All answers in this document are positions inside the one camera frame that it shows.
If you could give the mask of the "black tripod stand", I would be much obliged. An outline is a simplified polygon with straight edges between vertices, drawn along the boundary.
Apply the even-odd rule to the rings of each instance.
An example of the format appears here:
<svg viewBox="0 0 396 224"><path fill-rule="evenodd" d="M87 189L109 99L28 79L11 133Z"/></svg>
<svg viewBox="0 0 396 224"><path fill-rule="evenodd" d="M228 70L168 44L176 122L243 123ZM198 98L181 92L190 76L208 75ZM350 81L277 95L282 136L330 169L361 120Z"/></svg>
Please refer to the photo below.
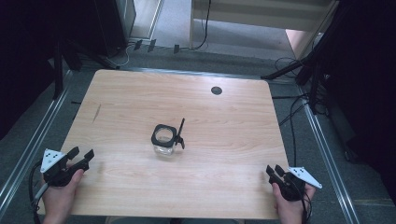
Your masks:
<svg viewBox="0 0 396 224"><path fill-rule="evenodd" d="M273 80L301 67L300 72L295 78L295 82L298 86L303 86L308 80L311 80L310 91L308 93L308 105L311 111L314 114L317 114L318 111L316 110L316 105L318 104L318 84L320 77L324 75L323 64L325 64L325 59L327 58L326 51L330 49L331 43L334 42L335 35L339 30L339 26L347 11L347 7L338 7L335 10L332 21L323 37L307 56L274 72L273 74L261 76L261 79Z"/></svg>
<svg viewBox="0 0 396 224"><path fill-rule="evenodd" d="M67 65L72 70L79 70L82 63L78 57L78 52L88 56L90 59L101 64L105 69L119 70L118 65L112 66L107 63L104 59L100 58L93 51L84 48L79 43L69 39L58 39L54 45L54 58L53 58L53 69L54 69L54 93L53 100L60 98L61 93L64 91L64 73L63 73L63 61L66 61Z"/></svg>

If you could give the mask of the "dark cabinet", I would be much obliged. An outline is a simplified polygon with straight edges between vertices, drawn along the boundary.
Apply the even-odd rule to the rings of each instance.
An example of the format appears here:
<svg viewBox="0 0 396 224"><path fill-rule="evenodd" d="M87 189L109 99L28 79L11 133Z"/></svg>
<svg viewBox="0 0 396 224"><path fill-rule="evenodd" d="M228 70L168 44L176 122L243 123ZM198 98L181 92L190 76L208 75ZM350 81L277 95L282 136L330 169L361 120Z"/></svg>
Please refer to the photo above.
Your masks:
<svg viewBox="0 0 396 224"><path fill-rule="evenodd" d="M103 55L112 56L129 43L136 18L134 0L94 0L94 3L104 39Z"/></svg>

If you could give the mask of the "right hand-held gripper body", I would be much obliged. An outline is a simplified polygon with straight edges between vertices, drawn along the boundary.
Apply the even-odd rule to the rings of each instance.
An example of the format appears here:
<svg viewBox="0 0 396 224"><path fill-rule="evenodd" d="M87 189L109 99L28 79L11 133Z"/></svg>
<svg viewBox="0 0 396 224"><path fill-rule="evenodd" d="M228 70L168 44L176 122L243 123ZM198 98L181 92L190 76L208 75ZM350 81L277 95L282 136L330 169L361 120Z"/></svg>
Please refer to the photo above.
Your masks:
<svg viewBox="0 0 396 224"><path fill-rule="evenodd" d="M283 177L275 171L275 182L277 183L283 198L290 202L300 201L305 194L305 185L309 184L318 189L322 185L304 167L289 167Z"/></svg>

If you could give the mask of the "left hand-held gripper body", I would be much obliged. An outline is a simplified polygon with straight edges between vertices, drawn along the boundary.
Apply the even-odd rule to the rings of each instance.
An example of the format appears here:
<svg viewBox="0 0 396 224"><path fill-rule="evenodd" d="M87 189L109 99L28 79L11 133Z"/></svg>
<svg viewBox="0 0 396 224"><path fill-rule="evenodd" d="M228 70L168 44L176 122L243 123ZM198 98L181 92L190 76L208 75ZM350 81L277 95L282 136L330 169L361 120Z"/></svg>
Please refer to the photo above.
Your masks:
<svg viewBox="0 0 396 224"><path fill-rule="evenodd" d="M67 159L66 154L49 148L44 151L40 172L43 174L45 182L50 186L64 187L77 170L87 171L90 169L89 163L85 162L84 158L72 166L68 166L67 162L71 160Z"/></svg>

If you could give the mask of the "glass jar with black lid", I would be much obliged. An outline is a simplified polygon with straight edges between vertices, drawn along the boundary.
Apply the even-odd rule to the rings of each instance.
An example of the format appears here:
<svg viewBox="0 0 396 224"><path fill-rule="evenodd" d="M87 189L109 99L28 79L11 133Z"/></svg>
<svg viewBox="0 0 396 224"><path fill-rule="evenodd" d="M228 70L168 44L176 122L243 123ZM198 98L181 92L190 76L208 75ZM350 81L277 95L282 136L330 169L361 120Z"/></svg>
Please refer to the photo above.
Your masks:
<svg viewBox="0 0 396 224"><path fill-rule="evenodd" d="M185 119L182 119L178 129L164 124L158 124L155 127L151 135L151 144L156 153L171 156L177 145L185 148L184 139L181 136L184 122Z"/></svg>

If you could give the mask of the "person's right hand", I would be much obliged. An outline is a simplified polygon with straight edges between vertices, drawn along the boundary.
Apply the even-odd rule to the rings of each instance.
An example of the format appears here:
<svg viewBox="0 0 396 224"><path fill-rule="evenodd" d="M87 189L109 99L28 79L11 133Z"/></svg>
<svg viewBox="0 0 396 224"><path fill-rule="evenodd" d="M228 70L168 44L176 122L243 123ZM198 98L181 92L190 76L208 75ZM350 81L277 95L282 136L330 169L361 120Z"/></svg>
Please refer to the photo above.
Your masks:
<svg viewBox="0 0 396 224"><path fill-rule="evenodd" d="M316 192L316 189L308 184L305 185L305 195L302 202L290 202L283 198L277 183L272 185L273 195L275 197L274 208L278 214L281 224L303 224L303 219L307 218L310 211L310 200Z"/></svg>

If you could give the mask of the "metal floor rail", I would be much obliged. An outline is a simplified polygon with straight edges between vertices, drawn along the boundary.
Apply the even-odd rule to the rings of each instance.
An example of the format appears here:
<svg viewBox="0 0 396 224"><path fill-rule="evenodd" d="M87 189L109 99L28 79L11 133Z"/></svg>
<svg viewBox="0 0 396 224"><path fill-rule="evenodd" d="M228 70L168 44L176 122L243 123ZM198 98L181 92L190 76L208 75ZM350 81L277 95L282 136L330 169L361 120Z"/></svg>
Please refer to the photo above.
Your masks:
<svg viewBox="0 0 396 224"><path fill-rule="evenodd" d="M68 92L73 72L64 75L64 89L53 100L50 84L0 140L0 220L5 215L41 143L56 118Z"/></svg>
<svg viewBox="0 0 396 224"><path fill-rule="evenodd" d="M183 71L183 70L172 70L172 69L157 69L157 68L121 68L119 71L130 71L130 72L145 72L145 73L160 73L160 74L173 74L173 75L187 75L187 76L203 76L203 77L227 77L227 78L241 78L241 79L253 79L263 80L260 75L240 75L240 74L225 74L216 72L202 72L202 71Z"/></svg>
<svg viewBox="0 0 396 224"><path fill-rule="evenodd" d="M318 116L311 111L308 105L305 107L304 111L316 138L318 150L326 166L326 170L332 182L332 188L334 189L337 201L343 212L346 224L361 224L345 182L341 177L336 162L332 156L328 141L319 124Z"/></svg>

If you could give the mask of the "person's left hand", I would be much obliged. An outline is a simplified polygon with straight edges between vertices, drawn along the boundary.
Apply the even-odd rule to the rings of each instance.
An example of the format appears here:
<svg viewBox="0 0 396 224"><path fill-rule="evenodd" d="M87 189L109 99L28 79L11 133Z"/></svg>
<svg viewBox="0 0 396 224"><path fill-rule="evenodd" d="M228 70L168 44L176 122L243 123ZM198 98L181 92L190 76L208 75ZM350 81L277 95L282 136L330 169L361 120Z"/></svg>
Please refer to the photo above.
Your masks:
<svg viewBox="0 0 396 224"><path fill-rule="evenodd" d="M71 214L78 185L84 171L77 170L64 187L49 187L43 195L45 217L43 224L65 224Z"/></svg>

